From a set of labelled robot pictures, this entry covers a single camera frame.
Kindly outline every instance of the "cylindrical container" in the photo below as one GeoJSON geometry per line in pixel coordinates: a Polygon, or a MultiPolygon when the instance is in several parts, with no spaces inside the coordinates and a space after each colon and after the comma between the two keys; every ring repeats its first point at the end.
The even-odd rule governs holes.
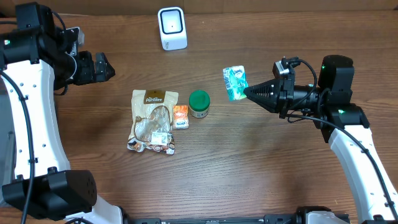
{"type": "Polygon", "coordinates": [[[210,97],[203,90],[196,90],[189,96],[189,112],[196,118],[204,118],[209,113],[210,97]]]}

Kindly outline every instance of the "clear plastic packaging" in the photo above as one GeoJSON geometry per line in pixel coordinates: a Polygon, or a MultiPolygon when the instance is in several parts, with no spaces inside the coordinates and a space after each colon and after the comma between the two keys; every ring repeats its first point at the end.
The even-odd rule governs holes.
{"type": "Polygon", "coordinates": [[[161,90],[134,90],[131,98],[132,128],[127,148],[174,154],[173,107],[178,93],[161,90]]]}

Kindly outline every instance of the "brown label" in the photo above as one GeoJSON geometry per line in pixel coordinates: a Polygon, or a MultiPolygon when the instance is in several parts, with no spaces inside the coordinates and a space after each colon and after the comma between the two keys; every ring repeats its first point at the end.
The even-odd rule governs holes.
{"type": "Polygon", "coordinates": [[[144,104],[163,103],[166,91],[147,90],[144,96],[144,104]]]}

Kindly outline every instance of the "green lid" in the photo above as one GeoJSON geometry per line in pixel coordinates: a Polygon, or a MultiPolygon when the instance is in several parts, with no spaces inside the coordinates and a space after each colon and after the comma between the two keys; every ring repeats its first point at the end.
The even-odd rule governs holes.
{"type": "Polygon", "coordinates": [[[196,90],[189,96],[189,106],[197,112],[206,110],[210,106],[210,97],[203,90],[196,90]]]}

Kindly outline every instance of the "food package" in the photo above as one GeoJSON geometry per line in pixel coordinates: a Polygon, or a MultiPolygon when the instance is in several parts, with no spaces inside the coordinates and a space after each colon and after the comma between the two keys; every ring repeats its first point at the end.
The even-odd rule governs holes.
{"type": "Polygon", "coordinates": [[[188,105],[174,106],[173,115],[174,115],[174,121],[173,121],[174,129],[189,128],[188,105]]]}
{"type": "Polygon", "coordinates": [[[224,82],[230,101],[246,98],[243,90],[248,87],[246,73],[242,65],[223,69],[224,82]]]}
{"type": "Polygon", "coordinates": [[[133,122],[127,148],[174,154],[173,107],[177,101],[178,93],[134,90],[131,98],[133,122]]]}

